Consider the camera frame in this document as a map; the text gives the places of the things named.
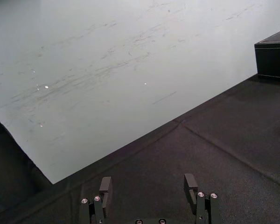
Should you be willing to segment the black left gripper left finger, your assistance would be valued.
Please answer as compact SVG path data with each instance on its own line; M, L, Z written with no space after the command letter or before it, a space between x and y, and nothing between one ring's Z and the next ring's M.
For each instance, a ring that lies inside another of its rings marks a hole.
M112 178L106 176L102 178L98 195L80 200L80 223L105 224L111 200Z

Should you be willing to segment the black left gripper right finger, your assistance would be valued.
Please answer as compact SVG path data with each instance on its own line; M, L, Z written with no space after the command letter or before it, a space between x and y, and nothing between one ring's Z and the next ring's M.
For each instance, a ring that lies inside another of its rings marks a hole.
M196 216L196 224L220 224L218 194L206 194L199 190L192 174L184 174L184 193L192 214Z

